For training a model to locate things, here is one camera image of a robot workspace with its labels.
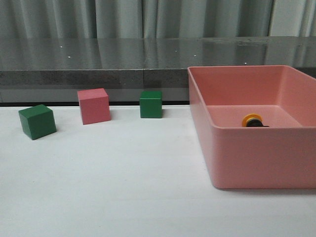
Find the yellow push button switch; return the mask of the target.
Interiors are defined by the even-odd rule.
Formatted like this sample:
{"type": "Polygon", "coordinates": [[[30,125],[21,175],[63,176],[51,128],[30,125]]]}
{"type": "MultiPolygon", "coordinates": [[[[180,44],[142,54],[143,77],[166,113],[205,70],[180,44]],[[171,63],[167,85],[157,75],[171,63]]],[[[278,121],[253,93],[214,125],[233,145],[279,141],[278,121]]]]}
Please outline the yellow push button switch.
{"type": "Polygon", "coordinates": [[[242,127],[268,127],[268,125],[263,125],[263,119],[259,114],[247,114],[242,119],[242,127]]]}

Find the green cube centre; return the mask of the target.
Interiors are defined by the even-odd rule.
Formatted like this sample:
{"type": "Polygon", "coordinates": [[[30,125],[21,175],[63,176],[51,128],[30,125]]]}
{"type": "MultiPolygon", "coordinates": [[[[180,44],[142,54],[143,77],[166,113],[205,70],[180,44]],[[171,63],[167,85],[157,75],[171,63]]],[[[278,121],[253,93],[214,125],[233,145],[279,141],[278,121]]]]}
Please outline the green cube centre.
{"type": "Polygon", "coordinates": [[[162,118],[161,91],[143,91],[139,102],[141,118],[162,118]]]}

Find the green cube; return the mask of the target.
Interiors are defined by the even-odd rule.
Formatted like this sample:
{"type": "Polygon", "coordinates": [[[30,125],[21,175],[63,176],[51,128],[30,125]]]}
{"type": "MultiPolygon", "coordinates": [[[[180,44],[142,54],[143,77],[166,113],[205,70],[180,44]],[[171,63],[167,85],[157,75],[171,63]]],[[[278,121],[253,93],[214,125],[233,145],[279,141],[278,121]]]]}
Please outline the green cube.
{"type": "Polygon", "coordinates": [[[23,132],[32,140],[57,131],[53,111],[40,104],[18,111],[23,132]]]}
{"type": "Polygon", "coordinates": [[[161,91],[143,91],[139,102],[141,118],[162,118],[161,91]]]}

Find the pink cube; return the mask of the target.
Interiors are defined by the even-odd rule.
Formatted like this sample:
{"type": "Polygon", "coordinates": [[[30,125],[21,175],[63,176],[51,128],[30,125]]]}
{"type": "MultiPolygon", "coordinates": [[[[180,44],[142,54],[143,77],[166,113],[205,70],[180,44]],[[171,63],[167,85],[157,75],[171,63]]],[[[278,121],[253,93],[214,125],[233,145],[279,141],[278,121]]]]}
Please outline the pink cube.
{"type": "Polygon", "coordinates": [[[77,92],[82,124],[111,120],[109,96],[105,89],[88,89],[77,92]]]}

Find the dark glossy bench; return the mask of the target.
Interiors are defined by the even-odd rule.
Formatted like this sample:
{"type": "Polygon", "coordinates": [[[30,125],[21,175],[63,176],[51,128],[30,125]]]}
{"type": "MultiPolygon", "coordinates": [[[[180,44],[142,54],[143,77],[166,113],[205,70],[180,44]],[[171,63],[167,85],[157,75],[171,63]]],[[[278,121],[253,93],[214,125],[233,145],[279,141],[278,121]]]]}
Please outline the dark glossy bench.
{"type": "Polygon", "coordinates": [[[187,104],[188,67],[243,65],[288,65],[315,76],[316,39],[2,39],[0,104],[76,105],[79,90],[101,87],[112,105],[134,105],[143,90],[187,104]]]}

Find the green cube far left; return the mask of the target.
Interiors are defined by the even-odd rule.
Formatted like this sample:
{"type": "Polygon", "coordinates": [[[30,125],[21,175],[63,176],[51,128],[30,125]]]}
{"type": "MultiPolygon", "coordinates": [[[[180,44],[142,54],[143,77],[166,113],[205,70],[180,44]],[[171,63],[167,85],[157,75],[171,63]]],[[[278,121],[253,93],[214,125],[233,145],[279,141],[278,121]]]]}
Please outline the green cube far left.
{"type": "Polygon", "coordinates": [[[57,131],[53,111],[40,104],[18,111],[23,132],[32,140],[57,131]]]}

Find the pink plastic bin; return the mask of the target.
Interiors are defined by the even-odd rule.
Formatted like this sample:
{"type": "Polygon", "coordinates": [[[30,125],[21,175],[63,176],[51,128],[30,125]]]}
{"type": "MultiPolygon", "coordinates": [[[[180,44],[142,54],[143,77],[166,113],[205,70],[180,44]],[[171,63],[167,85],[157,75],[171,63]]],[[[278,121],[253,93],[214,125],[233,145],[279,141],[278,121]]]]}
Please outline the pink plastic bin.
{"type": "Polygon", "coordinates": [[[189,67],[190,108],[214,187],[316,186],[316,80],[290,66],[189,67]],[[268,127],[242,127],[247,114],[268,127]]]}

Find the grey curtain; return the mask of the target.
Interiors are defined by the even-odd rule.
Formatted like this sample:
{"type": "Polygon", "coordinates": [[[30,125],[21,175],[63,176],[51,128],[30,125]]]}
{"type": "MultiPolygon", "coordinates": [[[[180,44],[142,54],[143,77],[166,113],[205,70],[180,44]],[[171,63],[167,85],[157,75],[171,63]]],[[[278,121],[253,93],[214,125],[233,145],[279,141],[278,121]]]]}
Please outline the grey curtain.
{"type": "Polygon", "coordinates": [[[0,3],[3,39],[315,34],[313,0],[3,0],[0,3]]]}

